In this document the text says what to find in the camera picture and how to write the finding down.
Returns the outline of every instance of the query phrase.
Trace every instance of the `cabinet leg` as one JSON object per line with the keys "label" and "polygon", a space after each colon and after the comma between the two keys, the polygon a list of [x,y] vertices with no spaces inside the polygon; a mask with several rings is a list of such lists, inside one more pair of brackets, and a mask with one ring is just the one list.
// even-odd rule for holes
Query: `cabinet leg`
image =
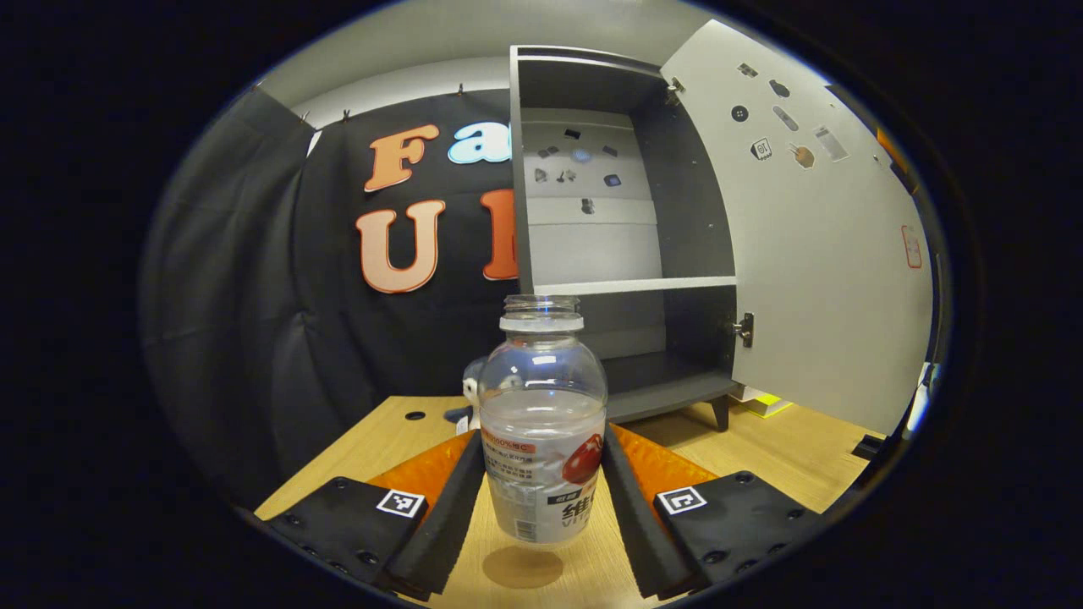
{"label": "cabinet leg", "polygon": [[710,409],[715,411],[715,425],[718,427],[719,431],[726,431],[730,428],[730,402],[727,400],[727,396],[719,396],[714,400],[709,400]]}

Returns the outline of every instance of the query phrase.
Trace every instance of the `cabinet shelf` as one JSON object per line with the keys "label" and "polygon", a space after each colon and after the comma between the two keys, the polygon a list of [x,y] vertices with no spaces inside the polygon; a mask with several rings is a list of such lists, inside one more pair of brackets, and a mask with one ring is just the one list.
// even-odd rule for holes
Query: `cabinet shelf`
{"label": "cabinet shelf", "polygon": [[740,385],[717,366],[660,351],[603,360],[613,423],[635,420],[725,396]]}
{"label": "cabinet shelf", "polygon": [[617,294],[622,291],[653,291],[661,289],[688,289],[736,285],[736,277],[666,277],[655,280],[619,280],[610,282],[564,283],[534,286],[535,294],[582,296],[586,294]]}

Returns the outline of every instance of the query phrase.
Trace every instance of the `plastic bottle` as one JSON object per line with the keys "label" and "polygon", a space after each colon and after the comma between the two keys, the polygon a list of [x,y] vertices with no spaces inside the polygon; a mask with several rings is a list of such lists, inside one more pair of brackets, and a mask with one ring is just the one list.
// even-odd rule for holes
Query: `plastic bottle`
{"label": "plastic bottle", "polygon": [[505,299],[507,340],[479,379],[497,522],[530,545],[564,545],[590,516],[605,425],[605,372],[576,338],[574,296]]}

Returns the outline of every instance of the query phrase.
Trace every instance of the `screw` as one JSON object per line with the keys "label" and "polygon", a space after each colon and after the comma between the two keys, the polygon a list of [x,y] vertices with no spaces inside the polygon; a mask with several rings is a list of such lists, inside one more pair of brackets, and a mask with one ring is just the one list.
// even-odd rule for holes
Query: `screw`
{"label": "screw", "polygon": [[707,565],[714,565],[715,562],[721,562],[729,557],[730,553],[723,552],[721,549],[715,549],[703,555],[703,561]]}

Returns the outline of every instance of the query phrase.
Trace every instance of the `white cabinet door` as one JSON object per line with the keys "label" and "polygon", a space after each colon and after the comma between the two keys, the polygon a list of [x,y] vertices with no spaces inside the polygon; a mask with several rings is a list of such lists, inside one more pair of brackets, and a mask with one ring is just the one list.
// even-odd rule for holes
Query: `white cabinet door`
{"label": "white cabinet door", "polygon": [[738,319],[755,315],[733,379],[893,431],[925,358],[932,283],[917,210],[887,153],[823,77],[718,22],[662,74],[684,87],[678,98],[718,177]]}

